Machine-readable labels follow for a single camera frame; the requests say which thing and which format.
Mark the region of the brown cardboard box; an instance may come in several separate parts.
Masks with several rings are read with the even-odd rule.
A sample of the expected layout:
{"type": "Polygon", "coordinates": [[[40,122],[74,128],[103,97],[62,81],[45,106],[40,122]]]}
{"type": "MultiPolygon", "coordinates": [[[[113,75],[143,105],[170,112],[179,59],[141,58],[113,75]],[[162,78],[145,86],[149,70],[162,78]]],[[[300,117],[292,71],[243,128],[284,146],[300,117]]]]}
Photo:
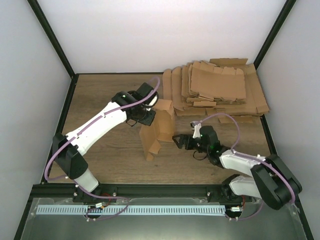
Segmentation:
{"type": "Polygon", "coordinates": [[[139,136],[147,161],[152,161],[161,149],[160,142],[173,142],[175,111],[171,100],[160,99],[154,106],[155,117],[151,126],[143,125],[139,136]]]}

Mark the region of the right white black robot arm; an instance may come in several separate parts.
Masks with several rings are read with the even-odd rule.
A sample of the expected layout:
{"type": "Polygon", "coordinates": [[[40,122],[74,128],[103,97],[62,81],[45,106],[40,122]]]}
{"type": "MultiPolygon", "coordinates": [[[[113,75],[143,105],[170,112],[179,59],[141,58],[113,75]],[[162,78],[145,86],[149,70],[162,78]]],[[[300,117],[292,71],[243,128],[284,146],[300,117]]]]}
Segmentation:
{"type": "Polygon", "coordinates": [[[274,210],[296,201],[302,185],[278,155],[253,156],[231,149],[220,143],[210,125],[198,124],[193,130],[192,134],[172,137],[179,149],[204,153],[212,165],[238,172],[222,183],[225,200],[232,202],[239,196],[258,198],[274,210]]]}

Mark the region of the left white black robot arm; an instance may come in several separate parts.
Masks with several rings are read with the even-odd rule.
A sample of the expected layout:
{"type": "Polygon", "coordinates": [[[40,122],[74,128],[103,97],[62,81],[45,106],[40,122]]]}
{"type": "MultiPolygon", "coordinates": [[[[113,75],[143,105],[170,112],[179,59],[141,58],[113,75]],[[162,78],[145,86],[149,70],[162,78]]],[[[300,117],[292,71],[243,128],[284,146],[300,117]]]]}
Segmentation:
{"type": "Polygon", "coordinates": [[[119,124],[134,121],[150,126],[156,115],[153,107],[159,100],[157,89],[144,82],[137,90],[120,91],[82,126],[66,135],[56,133],[52,139],[52,157],[48,164],[56,162],[65,176],[82,188],[89,201],[97,202],[102,196],[102,189],[89,170],[85,154],[119,124]]]}

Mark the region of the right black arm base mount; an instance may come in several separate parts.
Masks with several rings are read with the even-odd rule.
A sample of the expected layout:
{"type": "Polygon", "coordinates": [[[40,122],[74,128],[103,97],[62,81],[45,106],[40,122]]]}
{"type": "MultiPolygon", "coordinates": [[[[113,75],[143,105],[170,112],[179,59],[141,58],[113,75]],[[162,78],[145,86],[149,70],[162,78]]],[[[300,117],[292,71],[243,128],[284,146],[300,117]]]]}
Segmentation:
{"type": "Polygon", "coordinates": [[[253,201],[250,196],[236,195],[229,186],[223,184],[209,185],[206,187],[206,193],[209,202],[240,203],[245,200],[245,202],[250,203],[253,201]]]}

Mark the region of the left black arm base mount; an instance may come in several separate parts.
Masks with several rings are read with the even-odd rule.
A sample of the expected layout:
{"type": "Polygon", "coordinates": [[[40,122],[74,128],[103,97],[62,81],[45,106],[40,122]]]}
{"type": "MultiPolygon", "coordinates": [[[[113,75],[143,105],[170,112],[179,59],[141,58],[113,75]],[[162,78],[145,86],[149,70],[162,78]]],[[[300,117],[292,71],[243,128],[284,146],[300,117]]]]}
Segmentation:
{"type": "Polygon", "coordinates": [[[91,195],[88,195],[81,189],[76,189],[75,194],[72,198],[74,203],[83,203],[83,204],[97,204],[97,203],[115,203],[116,199],[105,199],[105,198],[98,198],[91,195]]]}

